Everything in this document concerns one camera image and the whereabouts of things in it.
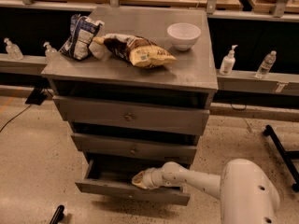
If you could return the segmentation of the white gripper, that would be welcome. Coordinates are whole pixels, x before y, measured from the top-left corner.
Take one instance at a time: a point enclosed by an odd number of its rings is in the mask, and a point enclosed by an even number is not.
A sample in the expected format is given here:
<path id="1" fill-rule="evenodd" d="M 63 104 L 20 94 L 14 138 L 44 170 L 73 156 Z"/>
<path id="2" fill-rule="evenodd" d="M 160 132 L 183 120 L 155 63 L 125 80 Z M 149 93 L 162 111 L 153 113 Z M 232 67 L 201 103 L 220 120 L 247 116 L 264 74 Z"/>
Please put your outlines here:
<path id="1" fill-rule="evenodd" d="M 141 171 L 132 178 L 132 184 L 141 189 L 158 189 L 164 185 L 163 170 L 149 168 Z"/>

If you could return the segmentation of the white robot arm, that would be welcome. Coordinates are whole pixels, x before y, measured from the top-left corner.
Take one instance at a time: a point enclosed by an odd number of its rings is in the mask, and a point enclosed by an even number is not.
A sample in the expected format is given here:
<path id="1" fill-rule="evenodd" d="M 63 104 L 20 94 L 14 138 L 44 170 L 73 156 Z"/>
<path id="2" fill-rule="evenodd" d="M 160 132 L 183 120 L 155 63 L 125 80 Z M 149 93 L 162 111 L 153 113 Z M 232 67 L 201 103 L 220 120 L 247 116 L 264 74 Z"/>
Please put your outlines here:
<path id="1" fill-rule="evenodd" d="M 148 168 L 132 178 L 141 189 L 188 184 L 221 202 L 221 224 L 275 224 L 280 206 L 278 191 L 257 164 L 229 161 L 220 175 L 191 171 L 176 162 Z"/>

